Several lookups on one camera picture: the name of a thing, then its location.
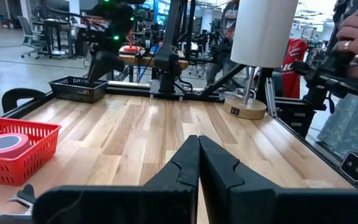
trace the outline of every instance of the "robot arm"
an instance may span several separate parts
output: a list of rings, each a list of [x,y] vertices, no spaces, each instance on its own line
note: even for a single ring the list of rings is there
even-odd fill
[[[317,69],[310,68],[303,62],[295,62],[294,69],[305,76],[307,87],[310,89],[305,100],[310,103],[322,104],[326,92],[344,98],[348,93],[358,96],[358,79],[347,76],[347,69],[355,57],[354,53],[336,52],[333,50],[337,43],[336,34],[339,25],[358,9],[358,0],[338,0],[335,7],[335,29],[327,49],[327,56]]]
[[[128,4],[143,4],[144,2],[145,0],[126,1]],[[45,0],[43,4],[49,11],[86,20],[81,15],[48,8]],[[124,62],[119,59],[118,51],[134,25],[134,20],[131,19],[134,16],[134,10],[127,4],[121,4],[121,0],[104,0],[90,10],[88,14],[102,17],[105,21],[108,21],[106,26],[88,21],[87,28],[81,29],[76,36],[76,39],[87,41],[91,45],[92,62],[89,68],[88,81],[92,83],[108,72],[124,70]]]

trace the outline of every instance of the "lamp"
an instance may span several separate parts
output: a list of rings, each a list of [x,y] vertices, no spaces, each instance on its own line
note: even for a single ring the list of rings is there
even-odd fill
[[[298,0],[241,0],[231,60],[251,66],[245,101],[232,96],[225,110],[245,119],[262,119],[264,103],[249,99],[256,67],[281,67]]]

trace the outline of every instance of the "pink tape roll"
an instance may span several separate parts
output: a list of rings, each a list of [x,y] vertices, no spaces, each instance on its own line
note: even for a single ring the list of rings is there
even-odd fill
[[[14,159],[30,148],[29,137],[21,133],[0,134],[0,157]]]

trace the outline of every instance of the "red plastic basket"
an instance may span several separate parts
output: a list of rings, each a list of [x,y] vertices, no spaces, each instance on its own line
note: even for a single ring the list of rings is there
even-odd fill
[[[0,158],[0,184],[22,185],[56,152],[60,125],[0,118],[0,134],[22,133],[31,147],[15,159]]]

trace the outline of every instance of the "workbench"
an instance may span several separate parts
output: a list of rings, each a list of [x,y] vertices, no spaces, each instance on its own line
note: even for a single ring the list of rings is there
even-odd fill
[[[182,51],[178,51],[179,57],[185,57]],[[126,65],[140,65],[140,66],[147,66],[151,57],[142,57],[138,58],[135,55],[128,55],[128,54],[119,54],[119,58],[124,61]],[[186,69],[189,66],[189,61],[187,60],[179,60],[179,66],[182,70]],[[149,67],[154,68],[154,58],[151,60]]]
[[[191,135],[206,135],[282,187],[352,188],[278,121],[239,119],[222,103],[107,94],[95,104],[52,98],[22,119],[62,126],[54,157],[28,181],[36,196],[59,185],[142,185]],[[21,187],[0,185],[0,211]],[[199,188],[198,223],[208,223]]]
[[[183,54],[182,51],[178,51],[179,57],[185,57],[185,54]],[[155,79],[157,72],[154,65],[154,58],[151,57],[136,57],[135,55],[129,55],[129,54],[119,54],[119,58],[129,66],[129,82],[134,82],[134,66],[141,66],[141,67],[150,67],[152,68],[152,78]],[[189,61],[187,60],[179,60],[178,61],[179,66],[182,70],[186,69],[189,66]],[[114,80],[114,72],[111,72],[107,74],[107,80]]]

